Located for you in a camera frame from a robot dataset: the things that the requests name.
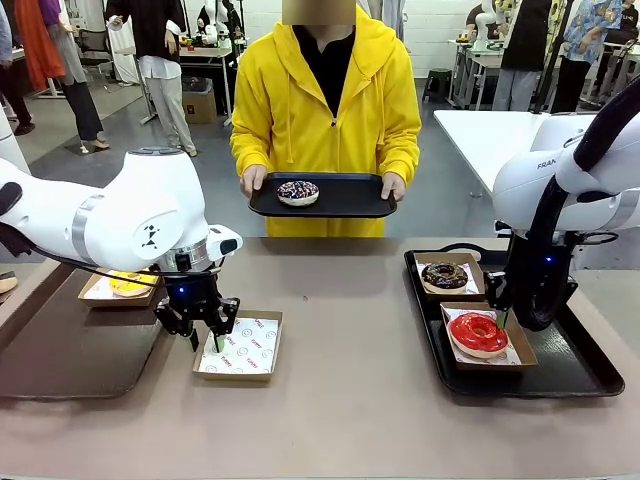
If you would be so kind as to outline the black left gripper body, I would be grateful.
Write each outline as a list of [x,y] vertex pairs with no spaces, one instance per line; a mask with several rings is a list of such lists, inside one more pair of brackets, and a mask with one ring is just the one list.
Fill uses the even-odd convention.
[[207,321],[219,305],[216,273],[166,276],[163,283],[171,307],[192,320]]

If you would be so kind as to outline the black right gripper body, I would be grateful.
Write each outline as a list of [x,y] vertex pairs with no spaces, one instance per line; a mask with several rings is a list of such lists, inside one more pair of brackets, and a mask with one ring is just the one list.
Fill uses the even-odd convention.
[[540,242],[537,245],[537,291],[539,295],[564,295],[570,267],[570,245]]

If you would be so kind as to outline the person's right hand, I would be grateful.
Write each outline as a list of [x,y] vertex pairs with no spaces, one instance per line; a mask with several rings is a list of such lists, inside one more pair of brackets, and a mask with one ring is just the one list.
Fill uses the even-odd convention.
[[240,187],[247,198],[261,189],[267,173],[267,168],[263,165],[251,165],[244,170],[240,176]]

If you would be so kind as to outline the person's left hand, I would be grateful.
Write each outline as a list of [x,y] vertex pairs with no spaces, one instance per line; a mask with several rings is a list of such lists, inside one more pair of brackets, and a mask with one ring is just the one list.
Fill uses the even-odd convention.
[[406,194],[406,184],[403,178],[393,172],[387,172],[382,176],[381,198],[389,200],[393,198],[396,202],[404,199]]

